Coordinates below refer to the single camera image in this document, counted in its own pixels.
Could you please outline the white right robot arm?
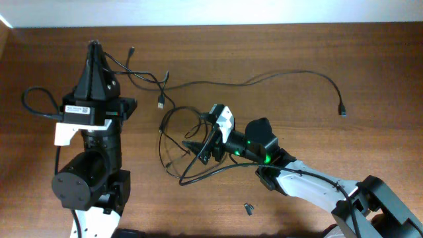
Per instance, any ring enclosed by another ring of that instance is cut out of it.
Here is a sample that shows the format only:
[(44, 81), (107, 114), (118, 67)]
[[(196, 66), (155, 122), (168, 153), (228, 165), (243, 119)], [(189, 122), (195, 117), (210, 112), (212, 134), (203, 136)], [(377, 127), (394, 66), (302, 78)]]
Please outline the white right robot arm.
[(422, 236), (422, 222), (380, 178), (344, 180), (308, 167), (278, 145), (267, 118), (249, 122), (244, 133), (214, 124), (211, 138), (183, 144), (203, 163), (226, 153), (248, 159), (268, 190), (330, 213), (336, 223), (324, 237)]

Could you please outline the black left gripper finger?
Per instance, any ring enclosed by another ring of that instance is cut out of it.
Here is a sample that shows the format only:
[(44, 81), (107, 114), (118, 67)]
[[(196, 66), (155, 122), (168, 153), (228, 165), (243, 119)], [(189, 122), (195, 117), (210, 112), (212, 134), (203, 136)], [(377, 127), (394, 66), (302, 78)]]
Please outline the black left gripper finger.
[(93, 56), (95, 52), (96, 42), (92, 41), (88, 45), (87, 57), (85, 60), (85, 66), (79, 82), (74, 90), (73, 96), (76, 99), (90, 99), (91, 93), (91, 81), (93, 72)]
[(120, 96), (120, 84), (109, 67), (100, 42), (93, 41), (92, 99), (112, 100)]

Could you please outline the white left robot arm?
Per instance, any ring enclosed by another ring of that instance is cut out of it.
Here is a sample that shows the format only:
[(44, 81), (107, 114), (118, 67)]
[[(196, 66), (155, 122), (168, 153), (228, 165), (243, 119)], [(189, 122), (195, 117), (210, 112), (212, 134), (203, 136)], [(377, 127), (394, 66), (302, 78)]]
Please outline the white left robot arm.
[(78, 84), (62, 98), (55, 145), (68, 146), (76, 133), (83, 151), (52, 179), (63, 208), (71, 210), (71, 237), (112, 237), (130, 196), (130, 172), (122, 169), (121, 133), (137, 108), (120, 84), (99, 41), (88, 45)]

